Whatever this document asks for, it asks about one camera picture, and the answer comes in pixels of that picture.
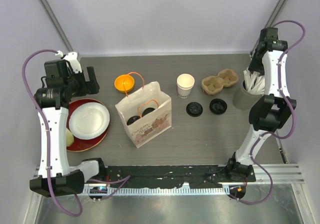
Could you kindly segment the brown paper bag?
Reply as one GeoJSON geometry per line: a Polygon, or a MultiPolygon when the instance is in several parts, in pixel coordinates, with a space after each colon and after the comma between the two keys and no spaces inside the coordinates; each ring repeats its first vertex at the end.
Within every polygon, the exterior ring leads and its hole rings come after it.
{"type": "Polygon", "coordinates": [[[127,136],[136,148],[140,148],[172,126],[172,98],[161,91],[157,81],[146,84],[134,92],[124,92],[125,97],[115,105],[127,136]],[[142,116],[146,108],[155,108],[142,116]],[[131,125],[127,121],[132,116],[140,119],[131,125]]]}

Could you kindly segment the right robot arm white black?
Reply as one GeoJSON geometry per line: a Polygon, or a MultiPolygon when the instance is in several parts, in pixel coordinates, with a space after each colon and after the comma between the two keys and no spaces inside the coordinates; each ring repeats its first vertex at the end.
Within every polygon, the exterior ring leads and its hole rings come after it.
{"type": "Polygon", "coordinates": [[[254,173],[255,157],[264,142],[293,116],[296,100],[286,86],[287,41],[278,38],[278,29],[260,31],[259,41],[248,71],[264,76],[264,94],[249,112],[250,129],[240,148],[228,160],[225,174],[232,182],[241,182],[254,173]]]}

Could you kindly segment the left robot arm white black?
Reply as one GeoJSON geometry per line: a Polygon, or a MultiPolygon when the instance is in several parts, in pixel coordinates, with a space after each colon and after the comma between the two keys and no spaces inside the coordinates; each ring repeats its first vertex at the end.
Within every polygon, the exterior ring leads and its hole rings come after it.
{"type": "Polygon", "coordinates": [[[97,94],[100,86],[94,68],[87,67],[89,80],[65,59],[44,63],[42,86],[33,98],[39,108],[41,125],[41,162],[38,176],[30,180],[31,191],[44,197],[80,194],[91,179],[100,184],[107,171],[100,157],[85,159],[70,168],[67,158],[67,119],[73,97],[97,94]]]}

